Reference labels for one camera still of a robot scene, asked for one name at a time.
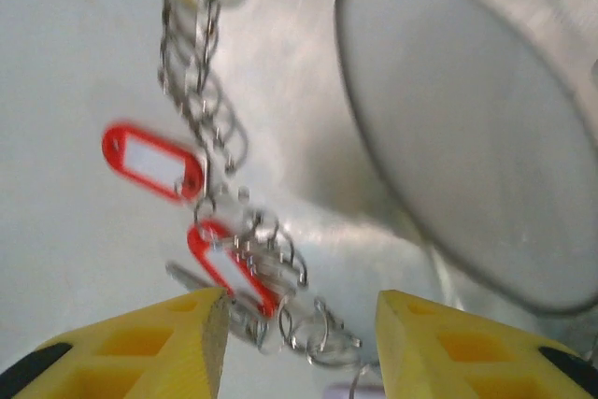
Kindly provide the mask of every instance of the key tag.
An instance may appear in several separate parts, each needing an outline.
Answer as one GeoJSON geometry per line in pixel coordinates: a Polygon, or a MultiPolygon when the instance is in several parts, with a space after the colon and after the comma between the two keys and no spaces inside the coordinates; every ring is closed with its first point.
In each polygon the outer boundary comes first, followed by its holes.
{"type": "Polygon", "coordinates": [[[189,202],[206,191],[205,154],[129,122],[115,123],[105,131],[102,151],[118,174],[174,202],[189,202]]]}
{"type": "Polygon", "coordinates": [[[187,234],[189,250],[205,268],[212,280],[228,290],[231,297],[248,296],[257,302],[260,312],[272,318],[278,307],[278,298],[262,282],[254,277],[247,263],[240,256],[227,248],[212,243],[208,236],[215,239],[231,237],[233,234],[220,222],[204,220],[199,226],[192,226],[187,234]]]}

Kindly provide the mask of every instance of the metal chain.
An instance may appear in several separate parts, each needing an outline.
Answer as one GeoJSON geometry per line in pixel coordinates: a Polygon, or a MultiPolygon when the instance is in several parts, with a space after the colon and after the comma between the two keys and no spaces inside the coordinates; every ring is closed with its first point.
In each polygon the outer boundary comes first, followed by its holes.
{"type": "MultiPolygon", "coordinates": [[[[158,79],[164,94],[171,97],[188,123],[197,145],[207,154],[212,150],[222,156],[225,172],[230,175],[239,165],[239,158],[227,147],[234,124],[230,123],[228,130],[221,127],[221,90],[211,73],[211,61],[219,40],[221,0],[162,1],[158,79]]],[[[200,235],[218,250],[230,251],[246,263],[250,273],[280,298],[277,315],[271,321],[259,312],[250,298],[232,300],[231,333],[261,353],[276,353],[288,347],[318,366],[361,366],[357,349],[362,341],[345,330],[343,321],[321,298],[314,300],[311,311],[306,312],[304,306],[299,306],[300,292],[307,288],[306,261],[274,214],[247,207],[241,231],[227,238],[215,238],[202,228],[202,220],[216,214],[222,193],[227,191],[209,189],[192,205],[200,235]],[[276,350],[267,350],[270,331],[277,328],[281,343],[276,350]]],[[[209,286],[177,264],[168,263],[166,269],[190,290],[209,286]]]]}
{"type": "Polygon", "coordinates": [[[243,159],[227,147],[235,132],[235,118],[232,111],[225,111],[220,86],[210,74],[218,47],[221,1],[162,2],[160,85],[188,123],[197,144],[207,149],[210,140],[211,148],[224,158],[225,172],[232,174],[243,159]]]}

